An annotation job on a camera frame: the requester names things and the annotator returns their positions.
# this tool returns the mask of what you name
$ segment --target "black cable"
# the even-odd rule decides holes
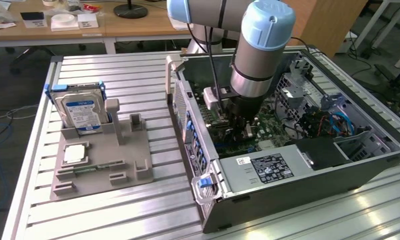
[[[0,131],[0,135],[5,132],[5,130],[10,127],[10,125],[12,125],[12,122],[13,122],[13,112],[12,111],[9,111],[9,110],[4,110],[4,109],[1,109],[0,110],[0,112],[6,112],[8,114],[9,114],[9,116],[10,116],[10,120],[8,121],[8,124],[6,124],[6,126],[2,128],[2,130]]]
[[[237,45],[234,46],[234,49],[233,49],[233,53],[232,53],[232,57],[230,57],[230,66],[234,65],[234,59],[236,59],[237,49],[238,49],[238,43],[237,43]]]
[[[305,134],[303,131],[295,129],[293,127],[291,127],[291,126],[288,126],[288,125],[285,125],[285,124],[283,124],[283,128],[284,128],[284,129],[285,129],[285,128],[287,128],[287,129],[292,129],[295,132],[300,133],[301,136]]]
[[[363,61],[359,59],[359,56],[357,56],[357,49],[356,49],[356,45],[355,45],[355,41],[353,41],[353,37],[352,37],[352,30],[349,29],[349,40],[351,40],[351,46],[349,46],[349,53],[347,54],[348,57],[361,63],[365,63],[367,64],[367,68],[365,69],[361,69],[359,71],[356,71],[355,73],[352,73],[349,76],[353,77],[356,74],[364,72],[364,71],[368,71],[372,69],[372,65],[367,62],[367,61]]]
[[[216,74],[213,56],[212,56],[212,34],[213,34],[213,27],[210,27],[210,30],[208,32],[206,26],[204,26],[204,38],[208,39],[208,41],[205,41],[205,47],[206,47],[206,52],[208,52],[208,59],[210,61],[210,66],[212,66],[213,81],[214,81],[214,93],[216,93],[218,108],[221,111],[224,111],[221,94],[220,94],[218,77]]]
[[[129,45],[130,43],[133,43],[133,41],[129,41],[128,43],[124,43],[122,41],[117,41],[117,43],[122,45]]]
[[[309,53],[309,47],[308,47],[307,43],[304,42],[304,40],[300,39],[300,38],[297,38],[297,37],[293,37],[293,36],[291,36],[291,39],[296,39],[297,41],[300,41],[301,44],[304,44],[304,46],[305,46],[305,48],[307,48],[307,51],[308,51],[308,53]]]
[[[189,24],[186,23],[186,27],[188,27],[188,31],[189,31],[189,34],[190,34],[190,38],[192,40],[194,41],[194,43],[197,44],[198,48],[201,48],[202,52],[206,53],[206,50],[202,48],[202,46],[200,45],[200,43],[197,42],[197,39],[193,35],[193,31],[192,31],[192,28],[189,27]]]

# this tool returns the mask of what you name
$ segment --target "aluminum extrusion table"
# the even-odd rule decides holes
[[[400,239],[400,165],[351,192],[220,232],[201,233],[165,102],[165,57],[177,53],[69,56],[50,63],[46,83],[102,80],[108,97],[120,100],[118,117],[141,113],[146,120],[154,182],[49,201],[61,120],[42,96],[2,239]],[[317,59],[400,131],[393,113],[327,57]],[[324,91],[337,90],[319,72],[313,74]]]

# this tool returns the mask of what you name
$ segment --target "red cable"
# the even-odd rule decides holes
[[[321,120],[320,120],[320,125],[319,125],[319,131],[317,131],[317,137],[320,135],[320,130],[321,130],[321,124],[323,124],[323,120],[325,119],[325,116],[321,117]]]

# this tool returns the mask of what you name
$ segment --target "blue cable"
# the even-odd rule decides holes
[[[13,128],[9,124],[0,123],[0,126],[5,126],[8,128],[8,134],[6,134],[5,138],[0,141],[0,145],[1,145],[9,139],[9,137],[12,136]],[[5,204],[5,202],[8,200],[8,197],[9,197],[8,181],[5,179],[1,164],[0,164],[0,177],[1,177],[1,180],[2,180],[2,187],[4,187],[4,196],[2,196],[2,199],[0,201],[0,207],[1,207]]]
[[[5,175],[2,173],[2,168],[1,168],[1,165],[0,165],[0,177],[1,177],[1,180],[2,180],[2,186],[4,186],[4,197],[0,201],[0,207],[2,206],[2,204],[6,202],[8,200],[8,195],[9,195],[9,192],[8,192],[8,181],[5,179]]]
[[[5,138],[0,141],[0,144],[2,144],[9,139],[9,137],[12,136],[13,128],[9,124],[4,124],[4,123],[0,123],[0,126],[5,126],[9,129]]]
[[[332,115],[336,115],[336,116],[340,116],[341,118],[344,118],[344,120],[347,121],[348,123],[348,128],[349,128],[349,132],[351,132],[351,135],[353,136],[355,135],[355,128],[353,128],[353,124],[352,124],[352,121],[349,120],[348,116],[341,113],[340,111],[339,112],[335,112],[331,114],[331,116],[328,117],[328,121],[331,123],[331,126],[333,125],[333,117]],[[337,133],[340,133],[340,129],[333,125],[333,129],[336,130]]]

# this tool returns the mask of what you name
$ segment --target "white cable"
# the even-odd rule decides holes
[[[0,119],[2,119],[2,118],[12,119],[10,113],[14,114],[20,110],[29,109],[29,108],[37,108],[37,107],[38,107],[38,104],[36,104],[36,105],[28,105],[28,106],[22,106],[20,108],[12,109],[10,111],[6,112],[5,115],[0,116]],[[13,117],[13,119],[28,119],[28,118],[32,118],[34,116],[36,116],[36,114],[28,115],[28,116]]]

